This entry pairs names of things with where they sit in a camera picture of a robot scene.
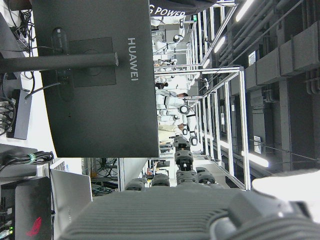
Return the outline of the black ribbed right robot hand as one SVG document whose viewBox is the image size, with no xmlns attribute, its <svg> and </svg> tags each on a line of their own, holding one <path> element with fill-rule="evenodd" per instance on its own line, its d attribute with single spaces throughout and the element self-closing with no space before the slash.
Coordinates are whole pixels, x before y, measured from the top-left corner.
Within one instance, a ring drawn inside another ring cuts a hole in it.
<svg viewBox="0 0 320 240">
<path fill-rule="evenodd" d="M 190 143 L 174 138 L 177 185 L 156 176 L 146 188 L 99 197 L 66 228 L 62 240 L 317 240 L 306 208 L 256 191 L 219 187 L 193 169 Z"/>
</svg>

